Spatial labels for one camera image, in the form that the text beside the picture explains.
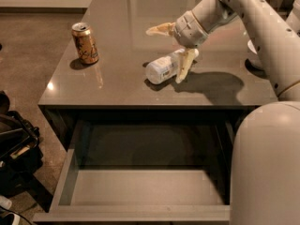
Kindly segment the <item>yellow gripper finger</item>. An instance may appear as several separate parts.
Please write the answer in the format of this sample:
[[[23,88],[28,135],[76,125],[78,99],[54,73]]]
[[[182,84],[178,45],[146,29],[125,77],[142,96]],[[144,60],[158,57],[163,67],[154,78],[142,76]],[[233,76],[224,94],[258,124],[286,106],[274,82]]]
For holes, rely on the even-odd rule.
[[[172,37],[174,26],[174,22],[165,22],[157,26],[150,27],[146,30],[146,34],[148,36]]]
[[[181,83],[186,78],[195,57],[195,49],[185,48],[178,54],[178,69],[175,79],[177,83]]]

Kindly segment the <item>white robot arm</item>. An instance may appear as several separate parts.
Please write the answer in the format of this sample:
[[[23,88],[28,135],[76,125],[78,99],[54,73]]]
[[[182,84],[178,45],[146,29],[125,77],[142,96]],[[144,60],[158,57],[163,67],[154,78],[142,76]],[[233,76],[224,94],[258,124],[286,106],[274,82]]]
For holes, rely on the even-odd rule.
[[[294,29],[266,0],[202,0],[147,33],[184,47],[181,82],[193,50],[234,18],[244,25],[276,99],[249,113],[236,132],[229,225],[300,225],[300,37]]]

